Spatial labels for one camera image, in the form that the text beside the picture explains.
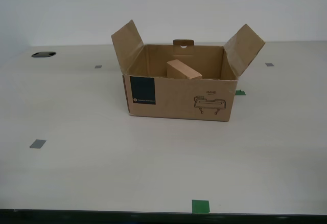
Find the black object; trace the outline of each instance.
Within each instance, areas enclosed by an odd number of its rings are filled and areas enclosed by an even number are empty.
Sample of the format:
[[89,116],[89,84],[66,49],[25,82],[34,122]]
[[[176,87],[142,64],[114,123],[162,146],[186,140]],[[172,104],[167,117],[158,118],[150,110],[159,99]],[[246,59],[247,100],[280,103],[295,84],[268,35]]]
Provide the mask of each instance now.
[[133,103],[155,105],[153,77],[130,77]]
[[1,224],[105,224],[105,223],[218,223],[218,224],[326,224],[325,215],[192,214],[155,212],[10,210],[0,209]]
[[47,58],[56,55],[56,52],[38,52],[32,55],[33,58]]

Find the gray tape marker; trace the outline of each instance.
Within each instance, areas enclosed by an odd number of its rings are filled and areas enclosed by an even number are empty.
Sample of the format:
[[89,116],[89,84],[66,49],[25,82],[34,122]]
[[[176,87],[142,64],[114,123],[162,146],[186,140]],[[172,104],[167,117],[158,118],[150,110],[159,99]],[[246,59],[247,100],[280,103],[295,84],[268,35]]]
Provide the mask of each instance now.
[[30,148],[40,149],[45,144],[45,142],[45,140],[35,140]]

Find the dark blue label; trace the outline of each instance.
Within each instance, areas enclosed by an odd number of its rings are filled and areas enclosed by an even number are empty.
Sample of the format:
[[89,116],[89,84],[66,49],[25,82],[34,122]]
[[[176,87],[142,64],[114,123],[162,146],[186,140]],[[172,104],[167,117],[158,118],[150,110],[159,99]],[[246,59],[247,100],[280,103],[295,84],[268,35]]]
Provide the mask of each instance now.
[[130,77],[133,103],[155,105],[153,77]]

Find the wooden block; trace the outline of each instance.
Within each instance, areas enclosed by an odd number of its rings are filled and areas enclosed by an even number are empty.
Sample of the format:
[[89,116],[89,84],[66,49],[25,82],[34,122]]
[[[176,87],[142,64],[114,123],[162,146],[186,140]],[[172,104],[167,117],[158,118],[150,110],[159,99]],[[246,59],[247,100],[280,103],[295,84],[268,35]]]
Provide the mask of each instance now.
[[167,77],[175,79],[202,79],[202,75],[178,59],[167,62]]

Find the white wall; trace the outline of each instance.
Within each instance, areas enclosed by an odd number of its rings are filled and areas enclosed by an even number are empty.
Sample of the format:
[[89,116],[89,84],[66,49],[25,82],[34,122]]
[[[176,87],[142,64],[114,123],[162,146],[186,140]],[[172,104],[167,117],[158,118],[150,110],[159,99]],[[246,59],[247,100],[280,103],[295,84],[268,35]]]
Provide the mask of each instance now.
[[266,41],[327,40],[327,0],[0,0],[0,10],[1,51],[111,43],[130,19],[147,43],[226,41],[245,23]]

